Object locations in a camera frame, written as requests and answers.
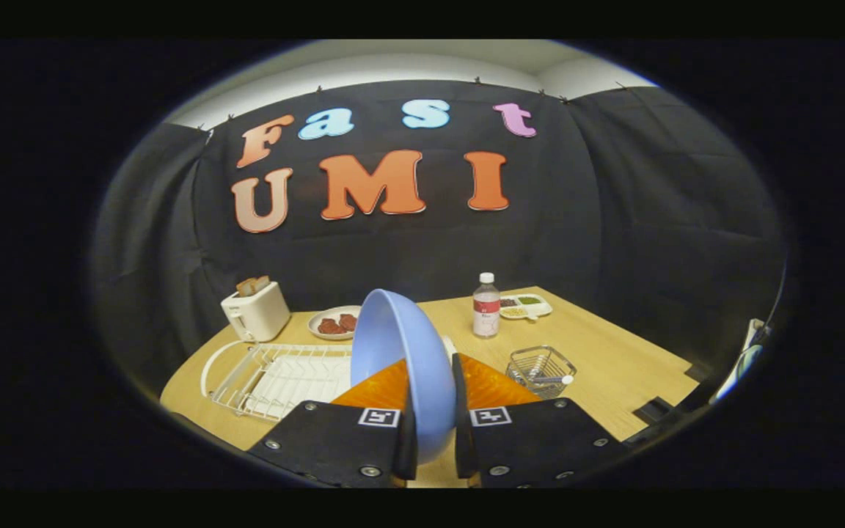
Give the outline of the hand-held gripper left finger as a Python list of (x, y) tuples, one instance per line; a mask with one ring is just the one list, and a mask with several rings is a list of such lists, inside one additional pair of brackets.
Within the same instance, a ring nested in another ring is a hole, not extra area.
[(328, 487), (406, 487), (418, 467), (406, 360), (331, 403), (303, 401), (247, 454), (273, 470)]

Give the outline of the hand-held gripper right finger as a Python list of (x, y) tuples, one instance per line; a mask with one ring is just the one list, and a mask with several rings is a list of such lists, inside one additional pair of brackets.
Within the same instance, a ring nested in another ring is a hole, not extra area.
[(625, 445), (568, 398), (473, 403), (484, 377), (503, 374), (462, 353), (456, 382), (456, 471), (470, 488), (578, 487), (625, 455)]

